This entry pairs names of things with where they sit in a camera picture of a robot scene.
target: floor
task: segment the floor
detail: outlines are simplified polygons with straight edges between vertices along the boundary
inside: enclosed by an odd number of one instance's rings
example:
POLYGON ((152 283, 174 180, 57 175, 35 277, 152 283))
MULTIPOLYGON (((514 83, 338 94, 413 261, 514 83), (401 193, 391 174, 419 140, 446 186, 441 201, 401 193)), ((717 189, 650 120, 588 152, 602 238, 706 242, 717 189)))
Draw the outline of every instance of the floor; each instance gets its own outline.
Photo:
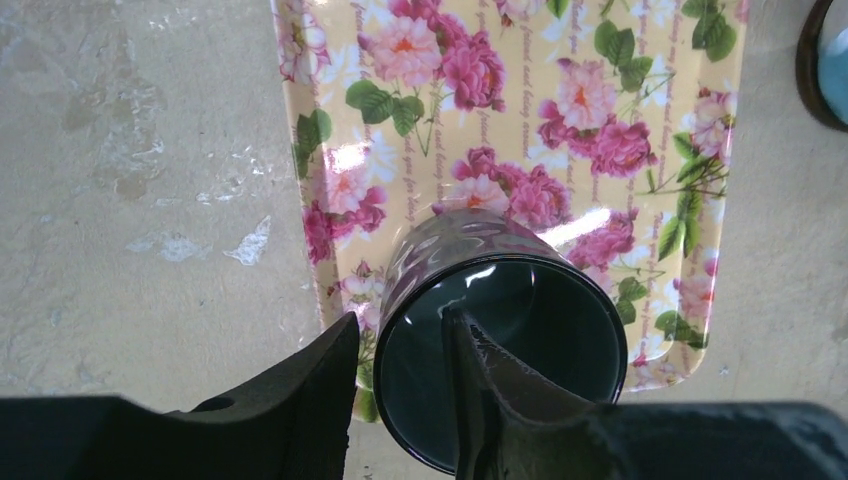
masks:
MULTIPOLYGON (((848 417, 848 137, 794 90, 812 3, 753 1, 709 354, 624 401, 848 417)), ((185 409, 314 338, 273 38, 260 0, 0 0, 0 396, 185 409)), ((444 478, 351 437, 348 478, 444 478)))

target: white paint stain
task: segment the white paint stain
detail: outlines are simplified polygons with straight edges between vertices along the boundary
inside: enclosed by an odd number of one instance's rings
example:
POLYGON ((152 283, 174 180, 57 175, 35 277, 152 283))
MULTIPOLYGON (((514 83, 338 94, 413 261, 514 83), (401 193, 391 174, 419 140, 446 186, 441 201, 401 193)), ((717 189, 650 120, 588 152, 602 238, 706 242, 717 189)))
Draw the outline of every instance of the white paint stain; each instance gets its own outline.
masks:
POLYGON ((247 234, 235 250, 224 251, 224 255, 235 258, 242 265, 251 266, 259 262, 259 257, 265 251, 268 244, 268 236, 271 233, 271 216, 267 215, 256 226, 253 233, 247 234))
POLYGON ((198 245, 179 233, 173 232, 149 232, 129 244, 127 250, 135 253, 143 253, 159 249, 158 255, 169 262, 182 262, 189 258, 205 260, 206 255, 212 251, 212 245, 198 245))

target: mug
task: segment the mug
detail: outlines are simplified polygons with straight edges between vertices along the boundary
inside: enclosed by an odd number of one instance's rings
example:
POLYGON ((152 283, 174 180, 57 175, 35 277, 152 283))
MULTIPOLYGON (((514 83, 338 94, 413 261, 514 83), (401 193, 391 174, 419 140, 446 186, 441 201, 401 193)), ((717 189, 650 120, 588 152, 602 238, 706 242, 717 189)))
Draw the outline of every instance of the mug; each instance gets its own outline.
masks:
POLYGON ((593 402, 618 399, 627 342, 603 290, 512 220, 444 212, 412 229, 392 257, 374 361, 380 417, 423 463, 453 474, 458 456, 441 333, 449 307, 558 386, 593 402))

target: pink flower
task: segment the pink flower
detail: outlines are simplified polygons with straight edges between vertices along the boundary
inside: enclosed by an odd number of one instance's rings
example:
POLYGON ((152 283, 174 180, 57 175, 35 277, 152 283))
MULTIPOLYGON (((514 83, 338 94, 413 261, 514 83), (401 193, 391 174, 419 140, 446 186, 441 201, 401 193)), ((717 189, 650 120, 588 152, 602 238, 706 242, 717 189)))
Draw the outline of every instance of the pink flower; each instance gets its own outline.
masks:
POLYGON ((604 83, 602 62, 578 64, 559 60, 564 73, 557 92, 557 110, 563 123, 577 130, 600 128, 615 108, 615 86, 604 83))
POLYGON ((703 274, 674 280, 674 288, 680 292, 680 312, 683 318, 687 320, 709 318, 714 283, 714 277, 703 274))
POLYGON ((718 156, 725 165, 730 163, 735 114, 735 93, 702 90, 695 105, 695 129, 692 132, 692 143, 701 155, 718 156))
POLYGON ((457 180, 486 175, 494 180, 491 172, 495 168, 495 150, 491 147, 471 148, 466 154, 468 163, 457 160, 451 168, 451 175, 457 180))
POLYGON ((445 198, 444 204, 450 210, 484 208, 504 213, 509 208, 509 198, 497 182, 481 175, 477 178, 466 178, 454 185, 451 193, 445 198))
POLYGON ((535 15, 545 0, 495 0, 498 13, 511 18, 524 18, 535 15))
POLYGON ((592 174, 630 178, 645 165, 656 164, 657 156, 651 152, 648 134, 644 122, 627 125, 610 118, 595 139, 592 174))
POLYGON ((630 212, 612 212, 607 225, 578 238, 566 258, 581 270, 597 267, 605 272, 616 255, 633 249, 636 241, 633 220, 638 213, 636 208, 630 212))
POLYGON ((707 275, 715 277, 718 274, 718 257, 713 257, 704 262, 704 271, 707 275))
POLYGON ((365 169, 336 170, 331 167, 325 172, 327 211, 341 215, 358 210, 366 194, 365 169))
POLYGON ((324 215, 327 219, 327 228, 330 232, 330 238, 333 240, 347 237, 353 233, 353 229, 356 228, 356 217, 351 212, 346 212, 344 215, 337 215, 333 213, 325 213, 324 215))
POLYGON ((386 218, 386 212, 379 207, 363 202, 361 208, 354 213, 354 218, 356 223, 362 227, 362 230, 373 232, 386 218))
POLYGON ((330 258, 330 226, 326 215, 318 207, 317 200, 314 200, 310 207, 303 209, 303 229, 312 264, 330 258))
POLYGON ((489 45, 489 33, 477 32, 470 41, 445 52, 442 66, 445 83, 454 90, 454 104, 460 110, 489 108, 506 110, 501 98, 506 70, 489 45))
POLYGON ((302 2, 271 2, 280 73, 289 81, 310 85, 330 64, 324 29, 302 2))
POLYGON ((739 20, 739 23, 748 23, 748 10, 750 8, 749 0, 739 0, 739 3, 736 4, 736 20, 739 20))
POLYGON ((569 217, 570 192, 537 165, 510 195, 510 217, 533 229, 558 225, 569 217))
POLYGON ((520 183, 527 181, 528 175, 520 166, 507 162, 497 165, 491 172, 489 178, 498 182, 501 189, 509 194, 520 183))
POLYGON ((539 136, 542 143, 551 150, 566 143, 572 155, 592 158, 595 152, 595 130, 577 130, 565 125, 565 118, 560 115, 556 103, 544 100, 539 106, 539 116, 548 121, 539 126, 539 136))
POLYGON ((387 82, 401 79, 418 87, 433 78, 442 64, 436 34, 423 18, 399 17, 375 37, 359 35, 359 46, 374 57, 374 70, 387 82))
POLYGON ((380 302, 386 280, 383 270, 372 270, 362 261, 353 275, 339 282, 342 303, 347 311, 356 313, 362 331, 376 332, 380 326, 380 302))
POLYGON ((366 232, 373 232, 386 218, 386 212, 376 205, 386 203, 388 196, 383 187, 371 187, 365 198, 359 202, 359 209, 353 213, 354 222, 366 232))
POLYGON ((436 33, 440 51, 445 53, 458 43, 468 42, 470 37, 458 18, 439 13, 441 3, 441 0, 389 0, 388 6, 396 17, 426 20, 427 27, 436 33))

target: white flower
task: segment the white flower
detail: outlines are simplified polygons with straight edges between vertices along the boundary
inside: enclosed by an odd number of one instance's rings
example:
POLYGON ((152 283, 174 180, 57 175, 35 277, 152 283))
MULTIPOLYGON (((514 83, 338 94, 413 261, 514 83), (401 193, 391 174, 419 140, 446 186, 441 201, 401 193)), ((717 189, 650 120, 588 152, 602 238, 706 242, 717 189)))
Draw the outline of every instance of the white flower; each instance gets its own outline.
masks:
MULTIPOLYGON (((365 145, 365 136, 358 128, 353 129, 356 140, 365 145)), ((391 144, 386 143, 383 132, 372 127, 371 143, 367 145, 368 154, 365 155, 365 177, 369 182, 374 182, 374 177, 380 182, 389 183, 395 178, 398 171, 395 160, 397 150, 391 144)))
POLYGON ((562 14, 561 18, 553 17, 551 23, 542 30, 542 38, 555 45, 554 50, 545 59, 546 62, 554 62, 560 57, 570 54, 571 35, 583 42, 590 33, 595 31, 594 23, 586 21, 589 9, 585 5, 580 5, 580 9, 577 11, 577 28, 572 29, 572 23, 574 23, 572 8, 575 8, 574 2, 570 2, 568 9, 562 14))
POLYGON ((381 27, 385 27, 392 20, 397 20, 386 7, 386 0, 356 0, 353 4, 362 8, 363 23, 376 20, 381 27))
POLYGON ((648 8, 643 2, 637 1, 630 9, 634 17, 649 16, 660 28, 665 28, 665 22, 674 15, 673 0, 648 0, 648 8))
MULTIPOLYGON (((341 80, 342 86, 347 89, 359 80, 359 50, 355 45, 348 45, 339 50, 329 50, 330 64, 321 72, 321 83, 329 84, 341 80)), ((326 105, 333 99, 336 89, 330 89, 319 103, 326 105)))
POLYGON ((298 1, 271 0, 271 10, 280 73, 289 81, 312 84, 321 69, 330 63, 324 29, 298 1))
POLYGON ((527 149, 533 165, 544 165, 548 172, 568 168, 568 153, 564 149, 551 150, 546 147, 538 133, 533 135, 533 140, 533 146, 527 149))
POLYGON ((483 208, 495 213, 504 213, 509 208, 509 198, 501 186, 489 180, 486 175, 469 177, 455 184, 444 203, 451 210, 483 208))
POLYGON ((633 250, 619 254, 618 258, 628 267, 639 268, 642 266, 642 262, 650 256, 651 249, 647 245, 636 245, 633 250))

